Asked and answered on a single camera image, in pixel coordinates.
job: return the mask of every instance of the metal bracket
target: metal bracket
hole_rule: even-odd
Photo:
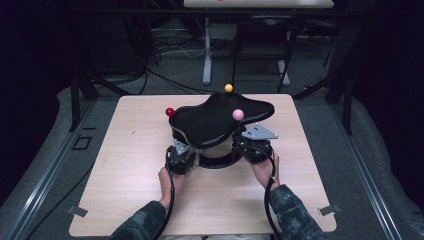
[[[188,150],[190,150],[190,146],[178,141],[177,139],[174,139],[174,145],[175,145],[175,148],[177,150],[178,155],[181,155],[181,154],[187,152]]]
[[[278,134],[271,132],[270,130],[262,127],[257,123],[255,123],[255,126],[253,128],[247,129],[246,131],[242,132],[241,135],[251,140],[266,140],[278,138]]]
[[[85,217],[85,215],[88,213],[87,210],[82,209],[82,208],[77,207],[77,206],[70,206],[66,211],[70,214],[80,216],[82,218]]]
[[[325,208],[318,208],[318,213],[322,216],[328,215],[328,214],[332,214],[335,215],[336,213],[340,212],[342,209],[340,208],[340,206],[338,204],[334,204],[333,206],[328,206]]]

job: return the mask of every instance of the light wood tabletop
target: light wood tabletop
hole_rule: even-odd
[[[334,216],[318,213],[329,202],[292,98],[244,96],[274,105],[274,115],[259,124],[279,135],[271,144],[280,156],[280,181],[299,196],[324,231],[335,230]],[[119,100],[79,204],[88,212],[84,218],[74,216],[72,236],[109,236],[139,208],[160,198],[157,173],[165,164],[166,149],[173,145],[165,109],[199,105],[208,97],[125,96]],[[230,146],[226,141],[205,154]],[[272,233],[264,192],[244,159],[223,169],[194,168],[163,234]]]
[[[184,0],[191,8],[332,8],[332,0]]]

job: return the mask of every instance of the camouflage sleeve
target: camouflage sleeve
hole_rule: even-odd
[[[271,191],[269,203],[277,215],[285,240],[327,239],[302,201],[286,185]]]
[[[151,201],[121,224],[109,239],[153,239],[165,220],[166,210],[158,201]]]

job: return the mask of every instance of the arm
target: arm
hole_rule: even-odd
[[[166,211],[171,203],[171,180],[168,170],[162,168],[159,173],[162,197],[159,201],[151,201],[138,210],[133,216],[121,224],[109,239],[119,240],[142,240],[153,239],[156,232],[162,226]],[[185,176],[174,174],[173,176],[175,197],[177,197],[184,186]]]
[[[284,239],[327,239],[302,201],[286,185],[271,191],[269,203],[277,215]]]
[[[275,181],[271,185],[269,203],[277,215],[278,224],[283,230],[284,239],[327,239],[316,221],[306,210],[302,201],[286,186],[280,185],[279,161],[277,154],[273,157],[275,164]],[[272,164],[269,160],[251,165],[259,183],[266,188]]]

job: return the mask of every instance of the white table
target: white table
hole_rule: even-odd
[[[184,0],[187,8],[332,8],[332,0]],[[210,51],[210,23],[205,21],[205,66],[203,68],[203,84],[211,83],[212,53]],[[284,62],[278,62],[280,72]],[[290,85],[288,74],[283,80],[284,86]]]

